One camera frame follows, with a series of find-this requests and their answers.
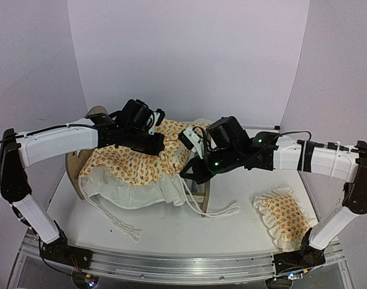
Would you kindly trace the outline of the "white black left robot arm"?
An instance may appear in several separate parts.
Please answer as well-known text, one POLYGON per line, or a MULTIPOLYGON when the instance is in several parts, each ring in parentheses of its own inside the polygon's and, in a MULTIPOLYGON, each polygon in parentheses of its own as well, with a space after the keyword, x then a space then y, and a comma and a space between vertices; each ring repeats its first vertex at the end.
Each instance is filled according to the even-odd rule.
POLYGON ((146 113, 92 113, 74 122, 35 131, 4 131, 0 139, 0 195, 22 216, 22 220, 38 235, 56 262, 71 258, 74 247, 45 207, 51 193, 37 197, 43 184, 32 180, 49 177, 53 189, 65 172, 64 157, 109 146, 124 146, 144 154, 158 155, 163 149, 163 134, 155 131, 165 114, 161 110, 146 113), (50 177, 49 165, 55 164, 50 177))

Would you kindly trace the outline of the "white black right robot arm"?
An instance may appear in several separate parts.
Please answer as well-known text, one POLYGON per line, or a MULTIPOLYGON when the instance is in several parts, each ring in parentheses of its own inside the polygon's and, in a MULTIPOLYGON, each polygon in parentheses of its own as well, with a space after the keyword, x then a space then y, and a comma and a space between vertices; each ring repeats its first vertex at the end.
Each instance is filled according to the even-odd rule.
POLYGON ((259 171, 263 176, 296 173, 318 222, 301 235, 299 249, 274 255, 277 276, 296 274, 325 263, 330 242, 352 221, 367 214, 367 143, 313 141, 308 131, 258 132, 225 125, 188 128, 180 142, 192 157, 180 172, 203 184, 233 170, 259 171))

